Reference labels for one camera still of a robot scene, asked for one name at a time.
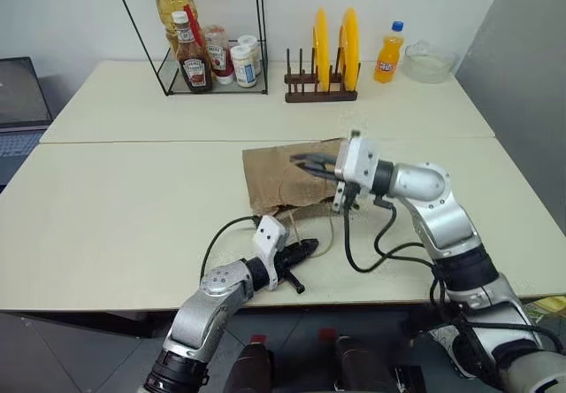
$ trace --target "white table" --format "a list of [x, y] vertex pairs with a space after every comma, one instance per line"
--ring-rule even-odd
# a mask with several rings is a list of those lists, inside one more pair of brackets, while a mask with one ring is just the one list
[[282, 63], [269, 65], [269, 95], [165, 96], [148, 63], [99, 65], [57, 117], [42, 143], [298, 141], [493, 137], [451, 77], [425, 85], [401, 72], [381, 85], [362, 65], [355, 102], [286, 104]]
[[[250, 212], [241, 150], [267, 145], [273, 143], [40, 145], [0, 195], [0, 309], [178, 307], [197, 288], [214, 233]], [[518, 295], [566, 293], [566, 240], [495, 139], [381, 140], [379, 147], [392, 161], [447, 168], [457, 199]], [[353, 217], [360, 265], [375, 258], [372, 239], [388, 216], [367, 202]], [[253, 231], [245, 227], [220, 238], [211, 266], [251, 257]], [[294, 270], [304, 294], [283, 284], [253, 304], [426, 300], [426, 268], [387, 262], [376, 273], [358, 274], [346, 263], [340, 218], [335, 227], [328, 254]], [[328, 241], [326, 218], [300, 222], [299, 229], [322, 247]], [[414, 239], [400, 211], [384, 248]]]

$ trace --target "orange soda bottle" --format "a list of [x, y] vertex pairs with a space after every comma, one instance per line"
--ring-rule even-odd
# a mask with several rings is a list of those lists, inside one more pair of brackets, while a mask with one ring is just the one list
[[403, 45], [402, 21], [394, 21], [391, 26], [392, 32], [383, 37], [383, 48], [378, 55], [378, 63], [375, 66], [373, 80], [380, 83], [388, 83], [393, 79], [395, 68], [399, 62], [400, 49]]

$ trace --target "glass bowl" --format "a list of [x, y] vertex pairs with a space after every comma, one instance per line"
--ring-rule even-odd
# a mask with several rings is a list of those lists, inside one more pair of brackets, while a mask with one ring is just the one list
[[405, 49], [401, 69], [414, 81], [441, 83], [454, 67], [456, 54], [419, 41]]

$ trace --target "bottle label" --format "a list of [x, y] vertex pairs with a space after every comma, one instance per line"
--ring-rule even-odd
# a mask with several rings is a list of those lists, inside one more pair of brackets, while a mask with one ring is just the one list
[[380, 70], [380, 72], [394, 72], [396, 66], [397, 64], [386, 63], [384, 61], [378, 60], [378, 69]]
[[209, 52], [210, 60], [212, 61], [212, 68], [215, 70], [226, 69], [226, 50], [221, 46], [206, 45]]
[[179, 42], [192, 42], [195, 39], [195, 36], [190, 28], [178, 28], [177, 38], [179, 39]]
[[204, 74], [204, 63], [200, 59], [186, 59], [183, 68], [187, 73], [188, 81], [194, 87], [206, 86], [206, 75]]
[[254, 70], [254, 63], [251, 60], [249, 60], [247, 64], [234, 63], [233, 68], [238, 82], [248, 84], [256, 81], [256, 71]]

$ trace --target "black cable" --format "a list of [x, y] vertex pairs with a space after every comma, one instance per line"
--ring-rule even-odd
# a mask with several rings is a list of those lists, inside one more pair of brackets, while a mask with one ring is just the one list
[[[393, 204], [391, 204], [391, 206], [389, 207], [389, 210], [391, 210], [391, 218], [389, 218], [389, 221], [386, 223], [386, 225], [379, 231], [379, 233], [376, 235], [375, 240], [373, 241], [373, 249], [381, 256], [384, 257], [386, 255], [385, 252], [383, 252], [380, 248], [379, 248], [379, 241], [381, 240], [381, 238], [383, 238], [383, 236], [387, 233], [387, 231], [393, 226], [393, 224], [395, 223], [395, 221], [397, 220], [397, 209], [395, 208], [395, 206]], [[422, 243], [405, 243], [405, 244], [401, 244], [398, 245], [397, 247], [393, 248], [393, 250], [403, 250], [406, 249], [408, 247], [421, 247], [424, 248], [425, 246]], [[421, 265], [425, 265], [427, 267], [429, 267], [430, 269], [433, 269], [434, 266], [433, 264], [427, 262], [424, 259], [421, 258], [409, 258], [406, 256], [389, 256], [388, 258], [394, 259], [394, 260], [404, 260], [406, 262], [415, 262], [415, 263], [420, 263]]]
[[534, 331], [535, 333], [542, 334], [548, 337], [555, 346], [557, 353], [562, 354], [563, 347], [562, 341], [551, 330], [536, 325], [521, 325], [521, 324], [500, 324], [495, 322], [469, 322], [467, 320], [462, 322], [464, 325], [472, 328], [493, 328], [493, 329], [515, 329], [516, 331]]
[[439, 284], [440, 284], [440, 307], [442, 309], [446, 308], [446, 284], [444, 283], [444, 281], [440, 278], [439, 279]]
[[[394, 217], [392, 215], [392, 218], [389, 220], [389, 222], [387, 222], [387, 224], [384, 226], [384, 228], [379, 232], [378, 236], [379, 238], [381, 238], [381, 236], [383, 236], [383, 234], [393, 225], [394, 223]], [[375, 269], [377, 269], [380, 265], [382, 265], [388, 258], [396, 258], [398, 260], [406, 260], [409, 262], [416, 262], [416, 263], [420, 263], [422, 265], [426, 265], [428, 266], [430, 269], [433, 269], [434, 266], [427, 262], [426, 260], [422, 260], [420, 258], [401, 258], [398, 256], [394, 257], [394, 254], [404, 250], [408, 247], [423, 247], [423, 244], [421, 243], [405, 243], [405, 244], [401, 244], [398, 245], [397, 247], [394, 247], [393, 249], [391, 249], [390, 251], [388, 251], [387, 253], [384, 253], [381, 250], [377, 250], [378, 254], [381, 256], [381, 258], [375, 262], [373, 265], [369, 266], [369, 267], [360, 267], [356, 264], [356, 262], [354, 261], [354, 258], [352, 257], [352, 250], [350, 248], [350, 219], [349, 219], [349, 208], [347, 208], [346, 206], [344, 207], [344, 250], [346, 252], [346, 259], [348, 260], [350, 266], [352, 266], [352, 268], [361, 273], [361, 274], [367, 274]]]
[[204, 253], [203, 262], [201, 263], [201, 278], [200, 279], [202, 279], [204, 277], [204, 269], [206, 267], [206, 261], [209, 259], [210, 251], [212, 250], [212, 247], [214, 246], [214, 243], [216, 242], [218, 237], [221, 236], [222, 233], [224, 231], [226, 231], [230, 226], [232, 226], [232, 225], [234, 225], [238, 222], [243, 222], [244, 220], [253, 220], [254, 223], [256, 223], [256, 221], [259, 220], [259, 216], [244, 216], [242, 218], [230, 220], [222, 228], [220, 228], [220, 230], [212, 238], [212, 241], [210, 241], [209, 248], [206, 249], [206, 253]]
[[429, 300], [431, 301], [432, 306], [435, 307], [436, 309], [438, 309], [439, 305], [436, 303], [436, 300], [434, 300], [434, 290], [436, 290], [436, 286], [438, 284], [439, 284], [439, 280], [435, 276], [434, 280], [432, 280], [431, 289], [429, 289], [429, 291], [428, 291]]

